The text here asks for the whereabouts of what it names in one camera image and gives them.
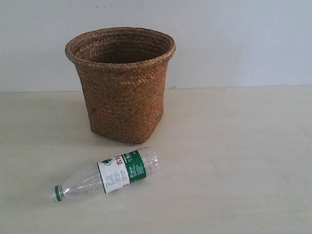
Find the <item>clear plastic water bottle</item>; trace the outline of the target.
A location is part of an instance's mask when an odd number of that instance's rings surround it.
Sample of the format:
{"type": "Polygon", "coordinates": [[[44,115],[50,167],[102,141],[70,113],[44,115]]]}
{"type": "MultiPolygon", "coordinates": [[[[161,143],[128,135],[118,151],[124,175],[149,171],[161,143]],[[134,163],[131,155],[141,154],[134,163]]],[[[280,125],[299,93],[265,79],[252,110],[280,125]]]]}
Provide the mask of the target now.
{"type": "Polygon", "coordinates": [[[67,198],[85,198],[94,193],[110,193],[152,175],[159,169],[155,150],[142,147],[74,172],[55,185],[50,198],[62,202],[67,198]]]}

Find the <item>brown woven basket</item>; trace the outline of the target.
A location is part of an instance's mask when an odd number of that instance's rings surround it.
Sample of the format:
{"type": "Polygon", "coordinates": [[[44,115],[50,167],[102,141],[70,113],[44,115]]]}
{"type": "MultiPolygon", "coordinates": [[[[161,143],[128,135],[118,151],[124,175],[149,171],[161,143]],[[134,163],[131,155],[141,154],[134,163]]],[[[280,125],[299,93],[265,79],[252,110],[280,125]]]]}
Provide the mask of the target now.
{"type": "Polygon", "coordinates": [[[65,46],[80,79],[93,133],[142,144],[164,113],[164,90],[174,39],[139,27],[83,33],[65,46]]]}

